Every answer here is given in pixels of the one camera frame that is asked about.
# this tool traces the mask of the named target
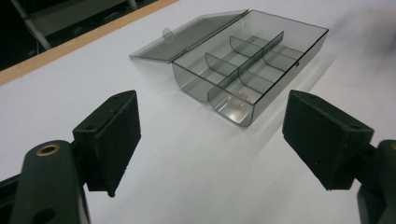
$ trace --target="dark floor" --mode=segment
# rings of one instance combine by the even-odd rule
[[[20,0],[27,13],[67,0]],[[156,0],[136,0],[138,8]],[[129,13],[128,4],[119,4],[85,21],[74,24],[53,35],[46,36],[52,47],[58,46],[79,35],[83,35],[101,25]],[[0,71],[16,63],[25,61],[44,51],[40,43],[31,35],[20,14],[9,0],[0,3]]]

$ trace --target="blurry dark object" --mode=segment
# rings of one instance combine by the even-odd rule
[[[83,185],[114,197],[140,140],[136,92],[110,97],[73,134],[34,147],[0,183],[0,223],[90,223]]]
[[[291,91],[283,134],[325,189],[356,178],[361,223],[396,223],[396,141],[370,145],[374,130],[319,97]]]

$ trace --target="white tabletop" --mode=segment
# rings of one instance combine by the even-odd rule
[[[113,94],[136,90],[142,139],[110,199],[87,192],[92,223],[360,223],[359,182],[326,191],[281,133],[286,95],[240,128],[184,93],[169,64],[128,55],[197,16],[257,9],[330,29],[303,70],[310,91],[396,139],[396,2],[180,0],[0,88],[0,179]]]

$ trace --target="compartment box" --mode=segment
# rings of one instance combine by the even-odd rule
[[[178,86],[249,126],[320,51],[328,29],[256,10],[207,15],[131,54],[172,63]]]

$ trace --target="table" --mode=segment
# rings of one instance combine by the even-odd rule
[[[283,140],[287,94],[240,128],[185,94],[170,65],[128,55],[197,16],[257,9],[330,29],[293,88],[396,138],[393,1],[180,0],[0,88],[0,179],[71,131],[110,95],[136,90],[142,139],[116,198],[88,192],[92,223],[359,223],[360,184],[326,191]]]

